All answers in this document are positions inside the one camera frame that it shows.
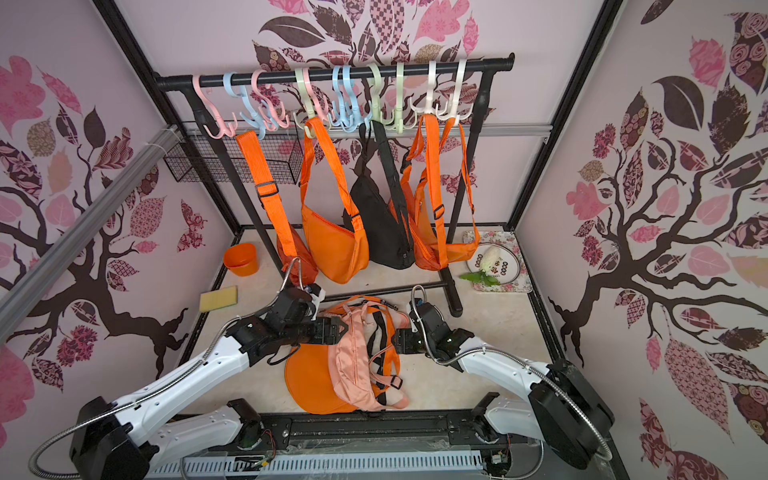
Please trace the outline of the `floral tray with flower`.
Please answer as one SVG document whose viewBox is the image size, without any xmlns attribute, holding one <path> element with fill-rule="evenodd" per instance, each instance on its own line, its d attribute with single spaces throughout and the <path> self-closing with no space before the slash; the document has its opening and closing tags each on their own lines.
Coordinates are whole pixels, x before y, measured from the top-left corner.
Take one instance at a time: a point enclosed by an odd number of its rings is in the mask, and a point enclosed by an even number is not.
<svg viewBox="0 0 768 480">
<path fill-rule="evenodd" d="M 464 243 L 477 241 L 478 248 L 466 261 L 467 271 L 460 275 L 476 291 L 521 293 L 533 291 L 533 284 L 519 243 L 512 232 L 485 230 L 462 234 Z"/>
</svg>

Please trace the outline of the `white hook far right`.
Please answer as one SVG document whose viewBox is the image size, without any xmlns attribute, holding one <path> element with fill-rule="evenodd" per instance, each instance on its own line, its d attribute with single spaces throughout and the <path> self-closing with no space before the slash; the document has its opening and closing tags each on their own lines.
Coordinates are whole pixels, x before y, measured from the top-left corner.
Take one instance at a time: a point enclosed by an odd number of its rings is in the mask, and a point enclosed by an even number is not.
<svg viewBox="0 0 768 480">
<path fill-rule="evenodd" d="M 442 112 L 437 113 L 436 117 L 439 120 L 442 120 L 444 122 L 447 122 L 449 120 L 453 120 L 455 123 L 460 123 L 463 120 L 468 119 L 473 112 L 473 108 L 469 107 L 469 109 L 465 113 L 461 113 L 459 111 L 459 106 L 461 103 L 461 93 L 466 73 L 466 64 L 467 61 L 465 59 L 458 61 L 457 71 L 456 71 L 456 78 L 454 82 L 454 90 L 451 93 L 449 100 L 448 100 L 448 107 Z"/>
</svg>

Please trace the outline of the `aluminium rail wall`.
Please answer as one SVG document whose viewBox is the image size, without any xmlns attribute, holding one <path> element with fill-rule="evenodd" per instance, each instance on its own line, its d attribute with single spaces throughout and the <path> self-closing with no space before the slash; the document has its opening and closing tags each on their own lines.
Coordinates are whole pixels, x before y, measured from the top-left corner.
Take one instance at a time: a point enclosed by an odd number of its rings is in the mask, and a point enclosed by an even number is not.
<svg viewBox="0 0 768 480">
<path fill-rule="evenodd" d="M 183 121 L 182 125 L 185 129 L 185 132 L 190 135 L 207 135 L 203 130 L 200 129 L 200 127 L 197 126 L 197 124 L 193 121 Z M 464 126 L 465 131 L 465 137 L 468 140 L 469 139 L 469 126 Z M 239 127 L 237 130 L 237 135 L 245 133 L 246 131 L 250 130 L 251 128 L 248 126 L 245 127 Z M 534 137 L 534 138 L 548 138 L 551 134 L 553 127 L 548 124 L 520 124 L 520 123 L 484 123 L 483 127 L 481 128 L 479 136 L 485 136 L 485 137 Z M 450 136 L 452 137 L 458 137 L 460 136 L 459 133 L 459 127 L 453 127 L 453 129 L 450 132 Z M 355 132 L 345 132 L 340 129 L 327 129 L 329 136 L 332 139 L 351 139 L 351 138 L 357 138 L 358 133 Z M 395 130 L 387 130 L 386 135 L 389 139 L 396 139 L 396 138 L 412 138 L 415 135 L 416 129 L 404 129 L 403 132 L 397 132 Z M 301 139 L 303 137 L 304 133 L 302 130 L 302 127 L 298 127 L 298 129 L 295 126 L 291 126 L 288 129 L 278 129 L 276 131 L 266 132 L 267 137 L 293 137 L 293 138 L 299 138 Z"/>
<path fill-rule="evenodd" d="M 179 127 L 167 125 L 161 128 L 113 183 L 76 218 L 73 225 L 42 256 L 35 268 L 24 275 L 1 299 L 2 342 L 6 342 L 18 325 L 30 315 L 44 294 L 86 248 L 133 188 L 162 160 L 165 152 L 182 140 Z"/>
</svg>

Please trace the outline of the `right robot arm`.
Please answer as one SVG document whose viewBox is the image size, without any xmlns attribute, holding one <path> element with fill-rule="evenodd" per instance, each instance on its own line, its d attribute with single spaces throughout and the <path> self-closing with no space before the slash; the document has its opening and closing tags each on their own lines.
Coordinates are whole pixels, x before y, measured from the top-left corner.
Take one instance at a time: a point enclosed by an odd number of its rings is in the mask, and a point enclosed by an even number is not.
<svg viewBox="0 0 768 480">
<path fill-rule="evenodd" d="M 407 313 L 410 325 L 395 334 L 397 352 L 483 377 L 514 395 L 509 399 L 490 392 L 470 411 L 469 427 L 480 442 L 495 445 L 524 437 L 579 470 L 595 459 L 611 463 L 609 433 L 615 417 L 571 362 L 533 361 L 466 329 L 451 328 L 421 285 L 411 289 Z"/>
</svg>

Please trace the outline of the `pink fanny pack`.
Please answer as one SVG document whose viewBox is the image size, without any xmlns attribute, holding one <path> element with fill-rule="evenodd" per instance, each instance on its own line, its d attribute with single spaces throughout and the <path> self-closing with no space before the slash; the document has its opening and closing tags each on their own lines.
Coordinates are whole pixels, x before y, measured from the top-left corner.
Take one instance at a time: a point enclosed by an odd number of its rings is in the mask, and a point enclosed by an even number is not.
<svg viewBox="0 0 768 480">
<path fill-rule="evenodd" d="M 381 300 L 363 298 L 329 309 L 348 327 L 328 350 L 328 368 L 337 397 L 363 411 L 403 410 L 409 399 L 400 376 L 394 337 L 408 327 L 407 316 Z"/>
</svg>

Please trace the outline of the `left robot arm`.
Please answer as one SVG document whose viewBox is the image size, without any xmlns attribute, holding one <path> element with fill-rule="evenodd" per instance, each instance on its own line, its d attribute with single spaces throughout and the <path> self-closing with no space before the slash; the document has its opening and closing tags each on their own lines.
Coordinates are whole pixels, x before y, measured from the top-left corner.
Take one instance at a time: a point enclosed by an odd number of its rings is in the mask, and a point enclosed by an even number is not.
<svg viewBox="0 0 768 480">
<path fill-rule="evenodd" d="M 173 417 L 223 381 L 260 361 L 269 364 L 284 346 L 336 345 L 348 332 L 337 315 L 321 314 L 325 299 L 317 284 L 282 280 L 263 308 L 225 323 L 206 350 L 167 375 L 113 402 L 97 397 L 84 405 L 77 423 L 44 441 L 28 469 L 42 479 L 61 473 L 44 469 L 43 453 L 70 438 L 73 479 L 143 479 L 152 470 L 195 451 L 224 445 L 259 427 L 256 412 L 240 403 L 175 425 Z"/>
</svg>

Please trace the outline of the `aluminium rail left wall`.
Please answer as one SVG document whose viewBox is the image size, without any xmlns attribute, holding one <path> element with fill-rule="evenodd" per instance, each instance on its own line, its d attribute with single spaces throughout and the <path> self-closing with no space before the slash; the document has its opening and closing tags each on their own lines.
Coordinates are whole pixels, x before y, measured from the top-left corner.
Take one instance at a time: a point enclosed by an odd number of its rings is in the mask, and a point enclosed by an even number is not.
<svg viewBox="0 0 768 480">
<path fill-rule="evenodd" d="M 182 140 L 179 127 L 167 125 L 161 128 L 113 183 L 76 218 L 73 225 L 42 256 L 35 268 L 24 275 L 1 299 L 2 342 L 6 342 L 18 325 L 30 315 L 44 294 L 86 248 L 133 188 L 162 160 L 165 152 Z"/>
</svg>

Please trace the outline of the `pink hook far left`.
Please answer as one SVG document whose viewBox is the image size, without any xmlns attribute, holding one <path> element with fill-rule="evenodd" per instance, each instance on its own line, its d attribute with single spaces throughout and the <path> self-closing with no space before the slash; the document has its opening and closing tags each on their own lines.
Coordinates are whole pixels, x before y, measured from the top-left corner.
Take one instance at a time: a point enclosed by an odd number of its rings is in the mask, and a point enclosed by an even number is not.
<svg viewBox="0 0 768 480">
<path fill-rule="evenodd" d="M 210 101 L 210 99 L 205 95 L 203 92 L 203 89 L 200 85 L 200 76 L 199 75 L 193 75 L 192 76 L 192 86 L 195 94 L 197 95 L 198 99 L 202 102 L 203 106 L 205 107 L 205 110 L 212 116 L 213 120 L 215 121 L 215 124 L 217 126 L 217 133 L 214 134 L 209 126 L 207 124 L 203 125 L 203 129 L 206 131 L 208 136 L 212 139 L 221 139 L 223 137 L 233 138 L 236 136 L 236 131 L 238 128 L 238 121 L 236 118 L 233 118 L 231 122 L 226 122 L 224 118 L 221 116 L 219 110 L 216 108 L 213 102 Z"/>
</svg>

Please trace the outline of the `black clothes rack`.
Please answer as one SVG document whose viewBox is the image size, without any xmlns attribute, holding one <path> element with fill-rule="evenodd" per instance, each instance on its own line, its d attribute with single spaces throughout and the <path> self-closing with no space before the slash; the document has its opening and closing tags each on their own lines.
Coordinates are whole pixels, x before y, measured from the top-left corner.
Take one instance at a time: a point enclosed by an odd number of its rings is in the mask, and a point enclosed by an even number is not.
<svg viewBox="0 0 768 480">
<path fill-rule="evenodd" d="M 464 161 L 464 165 L 469 169 L 469 167 L 473 164 L 475 151 L 477 148 L 477 143 L 479 140 L 479 137 L 483 130 L 484 121 L 487 115 L 487 111 L 489 108 L 490 98 L 491 98 L 491 87 L 493 85 L 494 77 L 497 73 L 500 72 L 510 72 L 513 70 L 516 63 L 516 54 L 511 52 L 506 57 L 497 57 L 497 58 L 483 58 L 483 59 L 473 59 L 468 60 L 466 62 L 466 73 L 474 73 L 474 72 L 480 72 L 482 74 L 480 79 L 480 84 L 478 87 L 478 94 L 476 96 L 475 102 L 474 102 L 474 113 L 473 113 L 473 119 L 472 123 L 470 125 L 469 129 L 469 141 L 468 141 L 468 151 L 467 151 L 467 158 Z M 459 69 L 459 62 L 438 62 L 435 65 L 435 73 L 437 75 L 440 74 L 457 74 L 458 79 L 458 69 Z M 427 76 L 429 73 L 429 66 L 427 64 L 406 64 L 403 66 L 403 76 L 404 77 L 415 77 L 415 76 Z M 397 67 L 396 66 L 384 66 L 380 67 L 380 73 L 383 77 L 387 78 L 395 78 L 397 75 Z M 309 79 L 311 82 L 315 81 L 330 81 L 332 79 L 332 69 L 309 69 Z M 232 84 L 233 86 L 241 86 L 246 84 L 246 80 L 250 81 L 252 74 L 246 74 L 246 73 L 236 73 L 233 76 Z M 351 79 L 373 79 L 374 78 L 374 71 L 369 66 L 365 67 L 351 67 L 350 68 L 350 77 Z M 208 107 L 204 106 L 204 103 L 202 99 L 198 97 L 198 95 L 193 90 L 193 77 L 192 75 L 176 75 L 176 76 L 167 76 L 167 77 L 155 77 L 155 85 L 163 92 L 179 92 L 182 93 L 185 97 L 185 100 L 187 101 L 188 105 L 190 106 L 192 113 L 194 115 L 195 123 L 198 127 L 198 130 L 202 132 L 203 127 L 209 126 L 209 124 L 214 120 L 214 117 L 212 116 L 213 109 L 210 109 Z M 223 87 L 224 86 L 224 75 L 223 74 L 217 74 L 217 75 L 203 75 L 202 79 L 199 80 L 201 87 Z M 263 74 L 259 77 L 257 80 L 258 84 L 264 84 L 264 85 L 272 85 L 272 84 L 287 84 L 287 83 L 297 83 L 295 74 L 291 73 L 289 74 L 287 71 L 282 72 L 269 72 L 266 74 Z M 209 135 L 205 133 L 201 133 L 201 135 L 208 137 L 208 144 L 210 145 L 210 148 L 215 155 L 215 158 L 218 160 L 218 162 L 221 164 L 224 172 L 225 172 L 225 178 L 230 180 L 230 183 L 233 185 L 236 195 L 238 199 L 240 200 L 241 204 L 246 210 L 246 213 L 248 214 L 249 218 L 251 219 L 252 226 L 256 229 L 258 232 L 260 238 L 262 239 L 262 242 L 264 246 L 266 247 L 267 254 L 269 258 L 272 260 L 272 263 L 277 268 L 278 272 L 281 271 L 282 262 L 279 258 L 277 249 L 272 241 L 272 238 L 267 233 L 267 227 L 265 226 L 264 222 L 261 220 L 261 217 L 256 211 L 255 205 L 252 201 L 251 196 L 246 191 L 245 183 L 240 175 L 240 172 L 237 170 L 237 167 L 233 163 L 233 160 L 231 156 L 229 155 L 229 151 L 227 150 L 227 146 L 225 144 L 224 140 L 221 139 L 213 139 Z M 204 158 L 201 154 L 193 155 L 193 154 L 187 154 L 188 158 L 190 159 L 190 163 L 193 167 L 206 167 L 207 165 L 204 163 Z M 215 175 L 212 173 L 198 173 L 198 176 L 201 180 L 211 180 L 214 186 L 217 186 L 219 181 L 215 178 Z M 459 225 L 459 215 L 461 212 L 461 206 L 459 206 L 459 201 L 465 199 L 468 199 L 469 195 L 469 181 L 468 180 L 461 180 L 460 186 L 458 187 L 456 200 L 453 204 L 452 213 L 450 216 L 450 222 L 449 222 L 449 228 L 448 228 L 448 240 L 453 240 L 455 231 L 457 226 Z M 447 301 L 447 306 L 449 313 L 453 317 L 461 317 L 463 314 L 463 305 L 461 302 L 461 297 L 457 289 L 456 281 L 453 277 L 453 274 L 451 270 L 446 267 L 438 271 L 439 280 L 434 282 L 427 282 L 424 284 L 424 288 L 427 290 L 437 290 L 441 289 L 443 290 L 445 299 Z M 383 287 L 383 288 L 377 288 L 377 289 L 369 289 L 369 290 L 361 290 L 356 292 L 344 292 L 344 293 L 336 293 L 336 294 L 330 294 L 328 297 L 326 297 L 326 302 L 339 302 L 341 300 L 347 300 L 354 296 L 376 296 L 376 297 L 384 297 L 387 295 L 394 295 L 394 294 L 401 294 L 410 292 L 411 288 L 416 286 L 415 284 L 408 284 L 408 285 L 397 285 L 397 286 L 389 286 L 389 287 Z"/>
</svg>

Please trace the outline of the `white hook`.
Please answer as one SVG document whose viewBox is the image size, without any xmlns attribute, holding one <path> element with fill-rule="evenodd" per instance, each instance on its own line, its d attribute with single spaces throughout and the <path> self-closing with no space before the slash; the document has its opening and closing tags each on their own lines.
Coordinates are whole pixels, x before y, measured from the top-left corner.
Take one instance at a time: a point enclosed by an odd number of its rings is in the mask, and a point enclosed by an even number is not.
<svg viewBox="0 0 768 480">
<path fill-rule="evenodd" d="M 419 115 L 437 115 L 438 105 L 435 103 L 435 90 L 437 87 L 437 62 L 432 60 L 428 63 L 427 89 L 424 97 L 424 104 L 418 106 L 413 100 L 409 101 L 411 110 Z"/>
<path fill-rule="evenodd" d="M 439 120 L 442 120 L 444 122 L 447 122 L 449 120 L 453 120 L 455 123 L 460 123 L 463 120 L 468 119 L 473 112 L 473 108 L 469 107 L 469 109 L 465 113 L 461 113 L 459 111 L 459 106 L 461 103 L 461 93 L 466 73 L 466 64 L 467 61 L 465 59 L 458 61 L 457 71 L 456 71 L 456 78 L 454 82 L 454 90 L 451 93 L 449 100 L 448 100 L 448 107 L 442 112 L 437 113 L 436 117 Z"/>
</svg>

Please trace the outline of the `orange sling bag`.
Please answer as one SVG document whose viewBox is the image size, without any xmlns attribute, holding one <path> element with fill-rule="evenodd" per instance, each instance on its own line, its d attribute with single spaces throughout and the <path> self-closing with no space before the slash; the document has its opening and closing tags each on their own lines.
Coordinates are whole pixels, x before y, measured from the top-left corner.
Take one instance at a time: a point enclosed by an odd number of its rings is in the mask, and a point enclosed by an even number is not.
<svg viewBox="0 0 768 480">
<path fill-rule="evenodd" d="M 474 156 L 477 147 L 478 135 L 482 126 L 477 126 L 477 117 L 472 115 L 468 130 L 465 130 L 461 121 L 456 121 L 459 129 L 462 157 L 460 170 L 456 175 L 457 185 L 453 210 L 449 223 L 449 231 L 446 234 L 448 262 L 456 263 L 468 260 L 476 251 L 478 246 L 479 234 L 477 233 L 477 224 L 475 220 L 475 205 L 473 198 L 473 175 L 475 169 Z M 459 217 L 463 206 L 466 205 L 469 211 L 470 222 L 465 225 L 466 230 L 473 230 L 473 239 L 470 242 L 456 243 L 455 236 L 459 227 Z"/>
</svg>

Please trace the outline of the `orange plastic cup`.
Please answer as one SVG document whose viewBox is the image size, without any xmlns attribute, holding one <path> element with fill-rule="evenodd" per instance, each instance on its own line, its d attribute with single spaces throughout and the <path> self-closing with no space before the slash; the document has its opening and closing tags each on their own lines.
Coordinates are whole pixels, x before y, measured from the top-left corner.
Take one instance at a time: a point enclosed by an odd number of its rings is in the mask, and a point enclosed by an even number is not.
<svg viewBox="0 0 768 480">
<path fill-rule="evenodd" d="M 251 276 L 259 270 L 256 247 L 251 243 L 241 243 L 230 247 L 223 256 L 223 265 L 238 277 Z"/>
</svg>

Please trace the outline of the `black sling bag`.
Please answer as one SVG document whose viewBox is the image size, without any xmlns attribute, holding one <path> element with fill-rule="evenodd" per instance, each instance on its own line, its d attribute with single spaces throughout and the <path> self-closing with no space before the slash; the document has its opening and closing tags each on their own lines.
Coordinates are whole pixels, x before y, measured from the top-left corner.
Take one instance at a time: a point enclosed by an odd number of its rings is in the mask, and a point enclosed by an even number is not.
<svg viewBox="0 0 768 480">
<path fill-rule="evenodd" d="M 405 270 L 415 263 L 414 240 L 408 223 L 407 202 L 400 175 L 388 143 L 385 127 L 372 120 L 359 128 L 361 155 L 354 166 L 356 181 L 350 196 L 359 210 L 372 262 L 395 270 Z M 384 200 L 368 168 L 378 156 L 390 199 Z"/>
</svg>

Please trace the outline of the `orange bag with black back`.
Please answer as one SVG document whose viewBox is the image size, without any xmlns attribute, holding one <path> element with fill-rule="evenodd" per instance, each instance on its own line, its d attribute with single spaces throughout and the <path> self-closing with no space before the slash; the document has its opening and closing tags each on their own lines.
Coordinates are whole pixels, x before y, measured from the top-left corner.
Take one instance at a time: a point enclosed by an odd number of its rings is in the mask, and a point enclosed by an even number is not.
<svg viewBox="0 0 768 480">
<path fill-rule="evenodd" d="M 381 300 L 386 305 L 401 311 L 397 306 L 377 297 L 358 296 L 345 302 L 363 298 Z M 330 308 L 325 310 L 326 314 L 341 317 L 331 313 Z M 328 368 L 328 350 L 331 346 L 304 345 L 286 362 L 284 369 L 286 387 L 295 403 L 307 413 L 329 415 L 360 410 L 339 399 L 334 392 Z"/>
</svg>

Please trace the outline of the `green hook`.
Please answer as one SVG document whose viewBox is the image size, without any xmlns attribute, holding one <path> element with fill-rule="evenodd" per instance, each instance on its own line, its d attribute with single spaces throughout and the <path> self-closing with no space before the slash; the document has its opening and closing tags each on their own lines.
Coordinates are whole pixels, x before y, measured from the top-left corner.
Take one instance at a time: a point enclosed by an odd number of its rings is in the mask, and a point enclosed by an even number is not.
<svg viewBox="0 0 768 480">
<path fill-rule="evenodd" d="M 316 97 L 312 92 L 309 69 L 296 69 L 294 71 L 294 75 L 300 103 L 306 115 L 306 120 L 303 127 L 304 133 L 307 138 L 315 139 L 315 130 L 311 124 L 311 120 L 318 118 L 319 108 L 316 106 Z"/>
<path fill-rule="evenodd" d="M 398 62 L 396 64 L 395 74 L 395 102 L 392 111 L 388 117 L 384 118 L 383 124 L 397 134 L 405 131 L 404 124 L 404 80 L 405 64 Z"/>
<path fill-rule="evenodd" d="M 370 70 L 373 80 L 373 84 L 369 87 L 371 120 L 384 124 L 385 117 L 382 112 L 381 99 L 381 92 L 384 88 L 383 76 L 381 75 L 379 67 L 375 63 L 369 64 L 367 68 Z"/>
</svg>

